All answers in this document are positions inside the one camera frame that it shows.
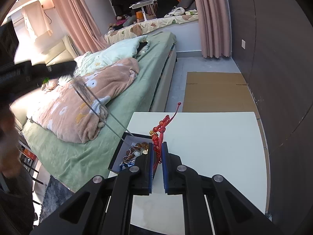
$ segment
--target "orange box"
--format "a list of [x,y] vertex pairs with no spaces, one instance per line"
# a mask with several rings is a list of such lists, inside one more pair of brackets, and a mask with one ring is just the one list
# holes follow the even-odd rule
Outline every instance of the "orange box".
[[142,19],[143,19],[142,11],[137,11],[137,12],[136,12],[136,18],[139,19],[139,20],[142,20]]
[[28,156],[30,159],[32,159],[33,161],[35,161],[36,158],[37,158],[36,155],[34,155],[32,152],[30,152],[30,151],[27,150],[27,149],[24,149],[23,153],[24,153],[25,155],[27,155],[27,156]]

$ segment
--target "pink curtain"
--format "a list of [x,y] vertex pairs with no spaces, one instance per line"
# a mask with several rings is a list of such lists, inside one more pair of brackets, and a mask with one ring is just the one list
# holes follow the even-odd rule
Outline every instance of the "pink curtain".
[[203,57],[230,56],[227,0],[196,0]]
[[81,53],[97,52],[109,45],[104,40],[84,0],[52,0],[68,34]]

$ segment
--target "red string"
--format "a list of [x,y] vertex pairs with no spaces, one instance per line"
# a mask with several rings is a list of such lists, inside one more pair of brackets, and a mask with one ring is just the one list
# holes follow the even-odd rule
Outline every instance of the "red string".
[[182,103],[179,102],[177,104],[177,109],[175,114],[173,115],[173,117],[170,119],[169,115],[166,115],[165,118],[159,122],[159,125],[153,128],[153,132],[155,132],[154,135],[156,135],[156,137],[152,137],[153,144],[154,144],[154,151],[156,152],[156,162],[154,163],[153,166],[153,170],[154,172],[157,169],[157,165],[162,163],[161,161],[161,153],[162,153],[162,143],[163,143],[163,134],[165,132],[165,127],[173,120],[173,118],[176,116],[177,112],[178,112],[178,108]]

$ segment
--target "black box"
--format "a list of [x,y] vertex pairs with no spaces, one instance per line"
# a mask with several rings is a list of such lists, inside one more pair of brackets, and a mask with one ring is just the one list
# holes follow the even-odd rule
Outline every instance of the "black box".
[[[152,156],[153,156],[153,163],[154,163],[157,159],[157,156],[156,156],[156,152],[153,150],[152,137],[148,135],[136,134],[136,133],[133,133],[133,135],[135,138],[133,138],[128,132],[124,132],[122,139],[124,139],[129,145],[131,145],[133,142],[134,143],[147,142],[149,144],[148,151],[153,151]],[[119,174],[120,164],[123,161],[123,157],[126,155],[127,150],[129,150],[129,146],[125,144],[122,140],[120,140],[108,167],[110,171],[116,174]]]

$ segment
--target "floor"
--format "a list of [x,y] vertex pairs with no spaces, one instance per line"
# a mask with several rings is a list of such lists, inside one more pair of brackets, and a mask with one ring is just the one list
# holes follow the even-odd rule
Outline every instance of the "floor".
[[178,112],[182,112],[187,72],[193,71],[240,73],[237,65],[232,58],[177,58],[171,81],[170,91],[168,93],[165,112],[175,112],[178,102],[182,103],[178,109]]

